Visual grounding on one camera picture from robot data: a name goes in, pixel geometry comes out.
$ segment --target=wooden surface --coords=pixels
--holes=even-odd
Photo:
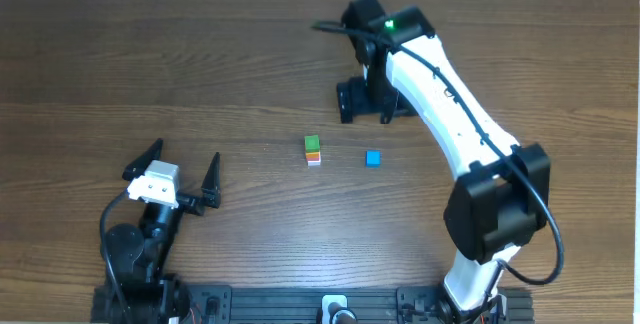
[[[188,281],[441,280],[452,181],[434,139],[417,118],[339,124],[335,84],[359,68],[345,38],[308,26],[348,1],[0,0],[0,319],[89,319],[100,213],[158,137],[196,193],[223,157],[222,207],[186,217],[172,251]],[[539,322],[629,322],[638,0],[381,1],[421,7],[480,103],[552,158],[566,267],[532,288]],[[309,134],[321,168],[306,166]],[[364,167],[366,149],[381,168]],[[553,258],[545,230],[515,266],[542,276]]]

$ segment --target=green block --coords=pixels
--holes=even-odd
[[[320,138],[317,135],[304,137],[304,149],[307,153],[320,151]]]

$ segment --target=wood grain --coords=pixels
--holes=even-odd
[[[0,319],[88,320],[99,215],[158,137],[194,192],[222,153],[223,205],[185,218],[171,255],[188,281],[441,280],[455,248],[437,144],[416,118],[338,124],[335,83],[359,69],[344,38],[308,26],[348,1],[0,0]],[[538,321],[630,322],[638,0],[381,1],[421,7],[482,105],[552,158],[566,267],[531,288]],[[320,168],[306,167],[308,134]],[[381,168],[364,168],[366,149]],[[515,265],[546,274],[551,240],[537,234]]]

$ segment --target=blue cube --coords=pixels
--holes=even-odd
[[[375,150],[367,150],[366,165],[369,168],[377,168],[380,166],[380,152]]]

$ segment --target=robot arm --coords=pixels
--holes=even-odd
[[[545,202],[549,159],[537,144],[521,148],[482,109],[417,8],[386,15],[377,0],[356,0],[341,22],[347,31],[369,34],[350,35],[364,76],[338,84],[342,122],[376,112],[381,113],[383,124],[395,116],[418,115],[447,158],[455,186],[444,220],[458,252],[442,283],[439,311],[444,322],[475,320],[496,300],[502,274],[499,262],[515,256],[533,233],[545,226],[546,218],[501,157],[483,142],[470,115],[498,150],[528,176]],[[433,68],[398,50],[400,47],[430,62],[448,78],[451,87]],[[458,98],[469,112],[463,110]]]

